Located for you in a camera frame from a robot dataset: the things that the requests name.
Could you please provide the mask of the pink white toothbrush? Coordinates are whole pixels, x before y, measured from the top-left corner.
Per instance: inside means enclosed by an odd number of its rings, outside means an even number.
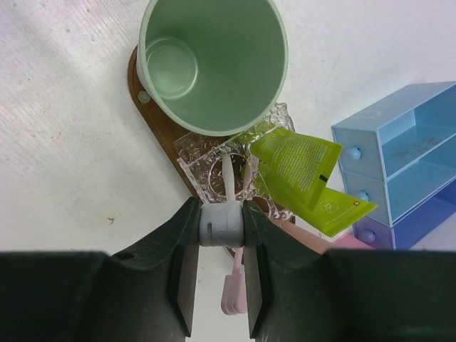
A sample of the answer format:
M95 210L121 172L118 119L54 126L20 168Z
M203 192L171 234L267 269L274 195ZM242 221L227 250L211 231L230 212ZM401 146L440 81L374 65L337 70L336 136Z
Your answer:
M244 232L244 224L241 223L242 203L236 200L234 170L230 155L222 157L222 176L227 199L225 204L228 214L228 233L230 237L239 238ZM228 316L247 312L245 274L241 272L243 253L242 247L234 250L232 273L225 276L224 280L221 309Z

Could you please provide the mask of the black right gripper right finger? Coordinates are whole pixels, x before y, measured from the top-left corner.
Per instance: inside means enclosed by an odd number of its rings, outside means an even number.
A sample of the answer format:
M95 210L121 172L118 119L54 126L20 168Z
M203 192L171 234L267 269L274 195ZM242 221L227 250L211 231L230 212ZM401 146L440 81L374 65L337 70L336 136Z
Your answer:
M243 205L256 341L453 341L455 254L306 247Z

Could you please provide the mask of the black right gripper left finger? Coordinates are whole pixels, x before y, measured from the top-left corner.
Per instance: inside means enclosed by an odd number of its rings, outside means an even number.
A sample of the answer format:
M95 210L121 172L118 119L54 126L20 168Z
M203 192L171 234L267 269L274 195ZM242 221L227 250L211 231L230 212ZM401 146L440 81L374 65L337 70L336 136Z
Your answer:
M200 201L113 255L1 254L3 341L184 341L192 332Z

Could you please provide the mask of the green toothpaste tube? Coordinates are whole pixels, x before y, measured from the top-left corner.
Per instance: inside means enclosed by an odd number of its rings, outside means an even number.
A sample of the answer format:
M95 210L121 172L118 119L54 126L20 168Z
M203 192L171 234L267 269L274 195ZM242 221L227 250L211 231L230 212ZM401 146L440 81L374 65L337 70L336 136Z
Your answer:
M304 198L292 190L275 171L264 163L259 165L257 186L266 190L275 203L291 210L312 227L328 237L356 223L378 206L375 203L325 187L313 209L304 204Z
M313 210L343 146L329 140L275 128L253 142L261 180L272 199L297 213Z

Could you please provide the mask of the clear textured plastic holder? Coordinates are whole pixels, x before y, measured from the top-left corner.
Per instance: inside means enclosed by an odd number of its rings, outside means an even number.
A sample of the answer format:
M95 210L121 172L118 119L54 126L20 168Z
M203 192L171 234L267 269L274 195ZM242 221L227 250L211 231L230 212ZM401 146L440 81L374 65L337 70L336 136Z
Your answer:
M252 143L277 127L295 131L285 103L276 103L262 121L230 137L187 133L173 142L178 170L184 172L184 179L190 182L203 203L223 203L226 192L222 158L228 155L234 172L236 200L255 201L272 220L295 222L294 213L272 199L259 171L260 161L250 152Z

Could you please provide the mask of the green plastic cup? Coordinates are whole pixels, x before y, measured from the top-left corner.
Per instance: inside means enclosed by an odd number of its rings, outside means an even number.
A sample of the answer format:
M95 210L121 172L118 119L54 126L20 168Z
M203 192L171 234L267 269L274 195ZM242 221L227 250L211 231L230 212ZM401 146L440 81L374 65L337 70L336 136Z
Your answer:
M273 1L150 1L136 71L167 117L221 137L247 130L269 112L288 59Z

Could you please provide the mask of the orange plastic cup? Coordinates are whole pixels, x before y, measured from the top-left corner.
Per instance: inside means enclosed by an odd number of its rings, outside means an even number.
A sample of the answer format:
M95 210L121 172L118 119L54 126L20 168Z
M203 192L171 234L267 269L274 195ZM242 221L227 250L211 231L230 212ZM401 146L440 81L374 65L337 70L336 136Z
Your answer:
M295 224L290 222L285 222L281 225L281 228L289 235L291 235L294 239L301 242L303 245L312 249L313 251L323 254L327 250L333 248L333 244L317 237L316 235L302 229Z

